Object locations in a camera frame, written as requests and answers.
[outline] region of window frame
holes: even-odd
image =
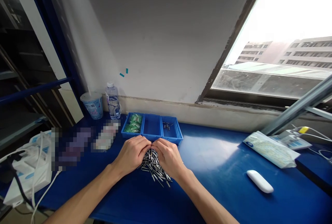
[[[247,0],[244,4],[242,12],[239,19],[235,24],[232,35],[230,36],[224,51],[221,54],[220,59],[218,60],[215,68],[213,69],[205,88],[203,89],[201,95],[198,97],[196,104],[201,104],[203,101],[215,102],[218,104],[231,104],[237,106],[244,106],[256,109],[277,109],[280,111],[286,110],[287,107],[294,104],[297,99],[243,93],[243,92],[234,92],[227,90],[212,89],[212,85],[222,68],[224,61],[226,60],[231,48],[234,45],[234,42],[237,36],[240,34],[241,29],[244,26],[244,23],[252,10],[256,0]],[[332,100],[326,103],[320,103],[318,108],[332,108]]]

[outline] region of sky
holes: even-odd
[[[332,36],[332,0],[257,0],[226,63],[235,63],[245,44]]]

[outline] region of green packet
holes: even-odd
[[[133,113],[132,116],[130,117],[130,122],[136,122],[142,124],[142,119],[143,119],[142,115]]]
[[[140,123],[131,121],[130,124],[129,124],[129,126],[141,130],[141,124]]]
[[[129,124],[126,125],[126,127],[124,128],[125,132],[134,132],[134,133],[139,133],[140,132],[140,128],[136,128],[133,126],[130,126]]]

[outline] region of plastic bottle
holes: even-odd
[[[110,112],[111,119],[119,119],[121,116],[118,88],[114,86],[113,82],[108,82],[105,88],[108,110]]]

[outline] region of yellow label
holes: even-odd
[[[299,133],[306,133],[309,130],[309,127],[302,127],[298,132]]]

